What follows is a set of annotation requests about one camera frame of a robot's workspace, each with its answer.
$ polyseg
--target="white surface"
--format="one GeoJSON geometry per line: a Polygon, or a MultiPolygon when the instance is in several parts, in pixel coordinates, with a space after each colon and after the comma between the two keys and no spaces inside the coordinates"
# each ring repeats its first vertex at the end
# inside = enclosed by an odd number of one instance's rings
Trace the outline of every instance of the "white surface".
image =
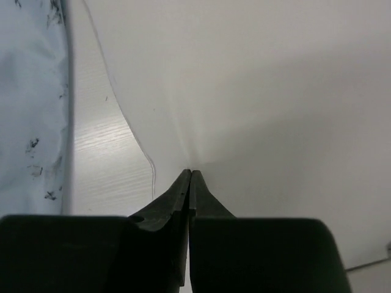
{"type": "Polygon", "coordinates": [[[385,262],[349,273],[353,293],[391,292],[391,262],[385,262]]]}
{"type": "Polygon", "coordinates": [[[152,200],[152,168],[112,92],[81,0],[67,1],[73,97],[64,213],[130,215],[152,200]]]}
{"type": "Polygon", "coordinates": [[[65,36],[61,9],[49,0],[0,1],[0,217],[61,212],[65,36]]]}
{"type": "Polygon", "coordinates": [[[391,3],[86,1],[160,194],[199,168],[235,215],[318,217],[347,267],[391,240],[391,3]]]}

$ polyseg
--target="white fabric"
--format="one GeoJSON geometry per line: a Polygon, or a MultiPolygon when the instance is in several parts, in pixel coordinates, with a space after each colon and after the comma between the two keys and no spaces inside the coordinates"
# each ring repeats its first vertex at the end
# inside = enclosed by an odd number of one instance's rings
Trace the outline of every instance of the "white fabric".
{"type": "Polygon", "coordinates": [[[0,216],[59,214],[68,125],[59,1],[0,1],[0,39],[0,216]]]}

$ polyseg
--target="light blue fabric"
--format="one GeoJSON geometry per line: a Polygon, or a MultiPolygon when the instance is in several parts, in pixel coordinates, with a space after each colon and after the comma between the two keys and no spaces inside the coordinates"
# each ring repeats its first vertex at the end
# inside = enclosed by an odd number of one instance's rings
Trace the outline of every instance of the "light blue fabric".
{"type": "Polygon", "coordinates": [[[60,214],[68,50],[59,0],[0,1],[0,216],[60,214]]]}

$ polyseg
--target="white tabletop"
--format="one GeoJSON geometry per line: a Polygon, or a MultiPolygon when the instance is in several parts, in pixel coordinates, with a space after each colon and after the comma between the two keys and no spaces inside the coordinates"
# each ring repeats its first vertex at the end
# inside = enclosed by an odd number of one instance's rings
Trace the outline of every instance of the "white tabletop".
{"type": "Polygon", "coordinates": [[[130,215],[152,200],[153,169],[115,99],[83,2],[67,6],[74,105],[63,213],[130,215]]]}

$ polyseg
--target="black plastic part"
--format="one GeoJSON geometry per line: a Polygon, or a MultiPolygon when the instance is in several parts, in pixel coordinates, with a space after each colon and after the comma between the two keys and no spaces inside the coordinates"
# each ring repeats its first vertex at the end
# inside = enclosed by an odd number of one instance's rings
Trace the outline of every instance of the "black plastic part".
{"type": "Polygon", "coordinates": [[[209,191],[200,171],[193,171],[190,181],[189,209],[191,217],[235,218],[209,191]]]}
{"type": "Polygon", "coordinates": [[[10,216],[0,222],[0,292],[178,292],[191,172],[125,217],[10,216]]]}
{"type": "Polygon", "coordinates": [[[0,292],[178,292],[188,235],[195,293],[350,292],[324,224],[235,218],[190,170],[128,218],[2,219],[0,292]]]}
{"type": "Polygon", "coordinates": [[[337,246],[311,219],[236,219],[200,172],[190,186],[190,279],[194,293],[349,293],[337,246]]]}

